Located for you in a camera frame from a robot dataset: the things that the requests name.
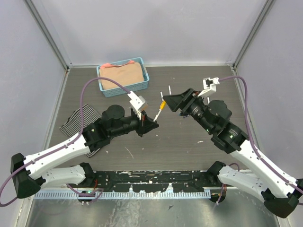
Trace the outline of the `white pen yellow end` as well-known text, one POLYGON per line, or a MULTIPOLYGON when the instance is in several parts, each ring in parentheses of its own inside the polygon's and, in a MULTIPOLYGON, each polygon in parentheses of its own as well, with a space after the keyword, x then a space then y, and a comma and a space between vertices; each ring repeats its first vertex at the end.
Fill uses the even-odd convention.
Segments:
POLYGON ((157 121, 157 119, 158 119, 158 117, 159 117, 159 115, 160 115, 161 112, 162 112, 162 109, 159 109, 159 111, 157 112, 155 118, 153 119, 154 122, 157 121))

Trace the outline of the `yellow pen cap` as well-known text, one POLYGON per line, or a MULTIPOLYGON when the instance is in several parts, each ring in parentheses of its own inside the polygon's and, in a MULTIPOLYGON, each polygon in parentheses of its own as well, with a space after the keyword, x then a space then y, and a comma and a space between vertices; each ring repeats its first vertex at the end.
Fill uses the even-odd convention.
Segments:
POLYGON ((166 105, 166 102, 165 101, 162 101, 161 105, 160 105, 160 109, 162 110, 166 105))

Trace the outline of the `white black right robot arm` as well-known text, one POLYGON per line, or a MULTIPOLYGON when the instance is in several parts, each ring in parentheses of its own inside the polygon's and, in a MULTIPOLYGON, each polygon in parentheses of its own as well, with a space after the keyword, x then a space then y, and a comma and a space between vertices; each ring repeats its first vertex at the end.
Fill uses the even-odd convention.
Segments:
POLYGON ((249 140, 248 135, 230 121, 232 115, 222 100, 204 104, 197 92, 188 89, 179 95, 163 97, 172 112, 190 115, 209 135, 214 145, 248 167, 255 177, 239 173, 219 161, 209 169, 212 186, 222 183, 237 187, 259 199, 280 218, 288 217, 299 204, 303 194, 302 179, 295 179, 271 162, 249 140))

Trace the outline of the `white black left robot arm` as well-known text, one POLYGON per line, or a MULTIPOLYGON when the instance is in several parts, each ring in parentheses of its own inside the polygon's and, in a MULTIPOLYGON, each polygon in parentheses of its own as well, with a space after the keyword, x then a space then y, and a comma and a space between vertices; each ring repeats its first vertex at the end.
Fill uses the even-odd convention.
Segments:
POLYGON ((158 127, 159 124, 145 111, 138 116, 132 110, 130 116, 126 117, 122 106, 111 105, 100 118, 84 127, 82 133, 76 133, 66 141, 33 155, 13 155, 10 171, 17 198, 30 197, 46 186, 61 183, 91 187, 95 176, 88 163, 70 168, 58 168, 58 165, 97 151, 110 144, 115 137, 132 131, 142 137, 158 127))

